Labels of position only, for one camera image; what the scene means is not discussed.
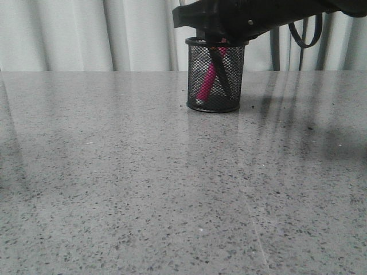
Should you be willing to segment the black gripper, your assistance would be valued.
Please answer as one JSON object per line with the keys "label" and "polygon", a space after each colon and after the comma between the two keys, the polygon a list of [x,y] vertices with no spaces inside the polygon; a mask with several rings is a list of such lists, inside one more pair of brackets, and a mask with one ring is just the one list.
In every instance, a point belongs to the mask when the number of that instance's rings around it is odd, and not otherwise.
{"label": "black gripper", "polygon": [[253,40],[278,26],[322,13],[341,11],[366,16],[366,1],[247,0],[197,1],[173,10],[175,28],[188,26],[207,41],[231,43]]}

